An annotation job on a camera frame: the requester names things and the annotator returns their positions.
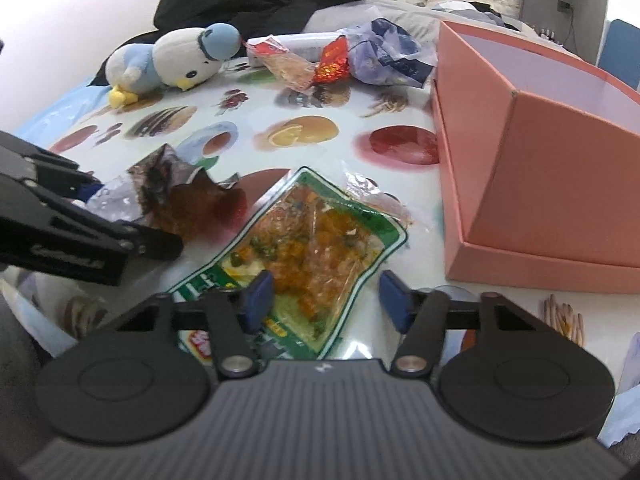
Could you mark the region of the small red snack packet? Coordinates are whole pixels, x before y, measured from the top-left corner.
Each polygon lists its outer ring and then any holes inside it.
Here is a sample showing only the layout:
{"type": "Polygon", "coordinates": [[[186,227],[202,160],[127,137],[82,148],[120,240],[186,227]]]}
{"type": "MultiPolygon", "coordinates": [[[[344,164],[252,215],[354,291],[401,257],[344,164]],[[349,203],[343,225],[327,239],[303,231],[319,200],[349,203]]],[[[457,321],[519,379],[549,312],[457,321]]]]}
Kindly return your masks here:
{"type": "Polygon", "coordinates": [[[338,36],[327,44],[314,69],[314,84],[333,84],[349,77],[348,43],[344,36],[338,36]]]}

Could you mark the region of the red white stick packet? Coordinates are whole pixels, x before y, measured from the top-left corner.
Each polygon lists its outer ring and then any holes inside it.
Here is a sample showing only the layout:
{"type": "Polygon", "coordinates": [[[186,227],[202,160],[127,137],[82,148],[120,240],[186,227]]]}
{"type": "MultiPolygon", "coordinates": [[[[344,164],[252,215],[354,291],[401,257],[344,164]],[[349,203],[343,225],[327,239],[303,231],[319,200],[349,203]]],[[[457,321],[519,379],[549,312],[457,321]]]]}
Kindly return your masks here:
{"type": "Polygon", "coordinates": [[[275,36],[248,42],[246,50],[292,90],[303,92],[314,82],[314,63],[292,52],[275,36]]]}

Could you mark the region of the brown white snack bag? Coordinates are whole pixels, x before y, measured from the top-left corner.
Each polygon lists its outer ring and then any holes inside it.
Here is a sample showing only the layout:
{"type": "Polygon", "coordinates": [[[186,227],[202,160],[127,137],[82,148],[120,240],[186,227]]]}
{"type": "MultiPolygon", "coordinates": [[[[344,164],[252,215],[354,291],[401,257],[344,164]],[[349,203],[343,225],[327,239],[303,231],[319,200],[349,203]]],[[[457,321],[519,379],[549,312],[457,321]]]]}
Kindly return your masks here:
{"type": "Polygon", "coordinates": [[[105,182],[86,208],[108,221],[176,234],[186,243],[214,242],[244,219],[247,196],[237,174],[216,182],[164,144],[105,182]]]}

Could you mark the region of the green edged pickle snack pack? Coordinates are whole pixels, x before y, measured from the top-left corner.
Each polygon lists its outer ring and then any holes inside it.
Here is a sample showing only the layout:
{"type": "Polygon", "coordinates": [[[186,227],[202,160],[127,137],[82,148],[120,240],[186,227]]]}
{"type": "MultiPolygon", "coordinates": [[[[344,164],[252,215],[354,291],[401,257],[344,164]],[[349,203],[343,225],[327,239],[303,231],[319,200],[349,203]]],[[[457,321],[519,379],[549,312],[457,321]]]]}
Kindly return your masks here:
{"type": "Polygon", "coordinates": [[[214,287],[246,287],[268,271],[273,304],[257,348],[266,360],[322,359],[340,339],[360,289],[407,240],[395,218],[302,167],[268,192],[219,255],[171,290],[194,300],[214,287]]]}

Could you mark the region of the crumpled blue plastic bag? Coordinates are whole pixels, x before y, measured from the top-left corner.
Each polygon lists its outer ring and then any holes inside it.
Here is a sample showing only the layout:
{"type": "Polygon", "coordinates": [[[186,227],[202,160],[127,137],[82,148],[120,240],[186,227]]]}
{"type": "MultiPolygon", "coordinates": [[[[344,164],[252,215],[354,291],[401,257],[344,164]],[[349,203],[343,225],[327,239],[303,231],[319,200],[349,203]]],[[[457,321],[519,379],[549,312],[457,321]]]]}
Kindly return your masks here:
{"type": "Polygon", "coordinates": [[[342,30],[349,73],[363,84],[423,88],[434,75],[435,48],[424,48],[404,28],[387,18],[342,30]]]}

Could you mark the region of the fruit print tablecloth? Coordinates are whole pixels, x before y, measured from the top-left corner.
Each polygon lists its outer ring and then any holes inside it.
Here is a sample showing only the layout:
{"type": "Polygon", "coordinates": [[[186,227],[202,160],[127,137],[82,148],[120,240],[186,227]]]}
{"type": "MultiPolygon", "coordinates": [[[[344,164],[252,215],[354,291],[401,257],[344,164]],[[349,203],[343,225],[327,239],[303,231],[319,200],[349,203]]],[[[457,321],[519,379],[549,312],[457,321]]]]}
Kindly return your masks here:
{"type": "Polygon", "coordinates": [[[149,292],[177,295],[213,285],[213,262],[268,200],[271,189],[307,166],[352,198],[392,212],[407,232],[386,261],[407,284],[474,297],[477,284],[455,283],[444,271],[444,213],[439,169],[382,159],[368,136],[382,127],[433,128],[425,90],[330,90],[322,102],[280,103],[270,73],[234,62],[205,87],[171,91],[133,112],[103,103],[70,129],[70,158],[106,182],[163,144],[222,181],[236,177],[229,220],[210,222],[172,266],[146,266],[120,287],[77,283],[27,270],[3,275],[6,300],[26,330],[58,354],[149,292]]]}

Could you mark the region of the penguin plush toy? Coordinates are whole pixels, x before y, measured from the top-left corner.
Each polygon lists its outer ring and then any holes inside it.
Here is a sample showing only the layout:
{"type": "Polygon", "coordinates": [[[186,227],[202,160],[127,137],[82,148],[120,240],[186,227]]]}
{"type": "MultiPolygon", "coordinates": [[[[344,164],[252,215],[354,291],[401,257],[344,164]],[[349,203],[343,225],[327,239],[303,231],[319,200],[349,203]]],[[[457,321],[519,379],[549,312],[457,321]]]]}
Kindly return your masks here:
{"type": "Polygon", "coordinates": [[[154,44],[125,44],[105,64],[108,104],[117,110],[162,87],[188,91],[215,76],[241,46],[240,32],[226,23],[173,30],[154,44]]]}

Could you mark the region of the pink cardboard box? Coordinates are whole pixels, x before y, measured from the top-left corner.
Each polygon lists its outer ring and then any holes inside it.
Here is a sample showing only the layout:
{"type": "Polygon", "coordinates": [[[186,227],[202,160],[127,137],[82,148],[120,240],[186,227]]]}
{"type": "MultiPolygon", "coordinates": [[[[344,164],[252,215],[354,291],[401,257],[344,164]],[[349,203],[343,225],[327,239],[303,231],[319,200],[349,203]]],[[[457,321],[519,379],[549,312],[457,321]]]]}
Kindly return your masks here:
{"type": "Polygon", "coordinates": [[[639,96],[579,58],[445,22],[433,112],[445,269],[462,282],[639,289],[639,96]]]}

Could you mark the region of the blue chair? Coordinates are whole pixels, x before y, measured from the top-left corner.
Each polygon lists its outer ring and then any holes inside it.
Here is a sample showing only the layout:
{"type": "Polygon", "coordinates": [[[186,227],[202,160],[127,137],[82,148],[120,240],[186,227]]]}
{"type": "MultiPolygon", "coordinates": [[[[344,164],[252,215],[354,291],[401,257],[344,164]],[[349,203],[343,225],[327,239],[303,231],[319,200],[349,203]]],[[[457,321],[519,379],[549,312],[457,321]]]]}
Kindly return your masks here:
{"type": "Polygon", "coordinates": [[[640,29],[619,18],[608,24],[597,66],[639,90],[640,29]]]}

